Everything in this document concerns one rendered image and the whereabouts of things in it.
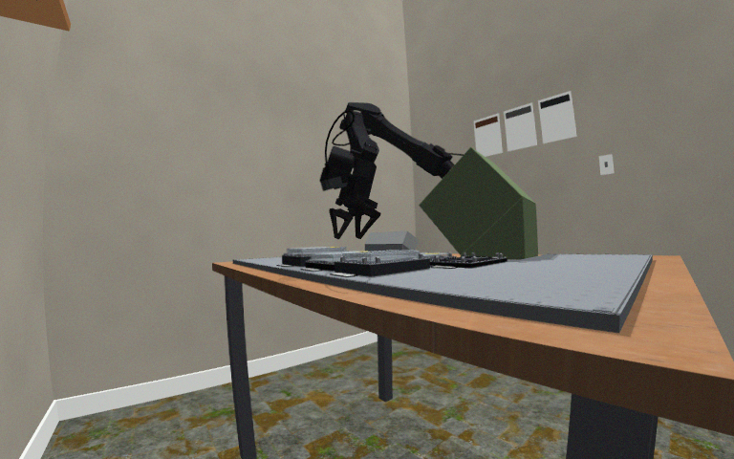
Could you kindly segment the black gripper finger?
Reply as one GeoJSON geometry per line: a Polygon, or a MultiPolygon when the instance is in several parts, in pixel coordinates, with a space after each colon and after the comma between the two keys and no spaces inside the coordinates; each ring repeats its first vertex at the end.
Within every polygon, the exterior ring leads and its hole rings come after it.
{"type": "Polygon", "coordinates": [[[330,216],[331,216],[331,220],[332,220],[332,224],[333,224],[334,236],[335,236],[336,239],[340,239],[340,237],[344,233],[345,229],[347,229],[347,227],[351,223],[351,221],[352,221],[352,219],[353,219],[354,216],[351,216],[351,215],[349,215],[347,213],[344,213],[344,212],[339,211],[339,210],[334,209],[334,208],[330,208],[329,212],[330,212],[330,216]],[[342,227],[341,227],[341,229],[340,229],[339,232],[337,232],[336,216],[344,219],[344,223],[343,223],[343,225],[342,225],[342,227]]]}
{"type": "Polygon", "coordinates": [[[366,233],[366,231],[376,222],[376,220],[379,218],[380,212],[376,211],[375,209],[369,208],[361,203],[355,204],[355,224],[356,224],[356,238],[361,239],[363,235],[366,233]],[[365,227],[360,231],[360,222],[361,222],[361,215],[365,214],[367,216],[370,216],[369,221],[365,225],[365,227]]]}

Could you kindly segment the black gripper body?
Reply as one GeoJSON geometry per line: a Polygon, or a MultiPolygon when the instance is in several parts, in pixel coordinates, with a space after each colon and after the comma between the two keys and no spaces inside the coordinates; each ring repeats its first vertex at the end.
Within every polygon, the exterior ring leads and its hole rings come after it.
{"type": "Polygon", "coordinates": [[[365,197],[362,196],[362,195],[360,195],[360,194],[354,194],[354,195],[350,195],[350,196],[346,196],[346,197],[337,198],[336,201],[335,201],[335,203],[337,205],[339,205],[339,206],[344,205],[344,207],[348,208],[347,210],[349,210],[349,212],[348,211],[345,211],[345,210],[343,210],[341,208],[339,208],[338,210],[339,211],[342,211],[344,213],[347,213],[347,214],[349,214],[351,216],[355,216],[355,204],[357,204],[357,203],[361,203],[361,204],[363,204],[363,205],[365,205],[365,206],[367,206],[369,208],[372,208],[372,209],[377,208],[378,203],[376,203],[376,202],[374,202],[374,201],[372,201],[372,200],[369,199],[371,188],[372,188],[372,183],[370,183],[370,181],[369,181],[368,182],[368,185],[367,185],[365,197]],[[365,203],[363,203],[363,202],[365,202],[365,203]]]}

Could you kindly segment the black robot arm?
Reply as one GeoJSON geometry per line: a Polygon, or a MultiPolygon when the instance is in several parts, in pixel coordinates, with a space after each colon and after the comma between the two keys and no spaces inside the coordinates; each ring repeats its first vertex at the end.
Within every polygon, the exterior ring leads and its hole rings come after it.
{"type": "MultiPolygon", "coordinates": [[[[383,117],[380,109],[374,104],[348,102],[345,111],[347,110],[353,111],[354,114],[354,121],[346,130],[350,136],[351,151],[332,147],[328,159],[330,168],[326,172],[326,167],[323,167],[319,180],[323,191],[341,188],[338,198],[354,194],[365,197],[368,182],[374,181],[377,169],[374,159],[379,152],[377,143],[369,137],[371,134],[406,153],[419,167],[433,176],[443,178],[454,166],[451,162],[452,156],[446,153],[445,149],[432,143],[421,142],[401,131],[383,117]]],[[[341,121],[339,126],[340,129],[345,130],[350,125],[353,114],[346,113],[345,120],[341,121]]]]}

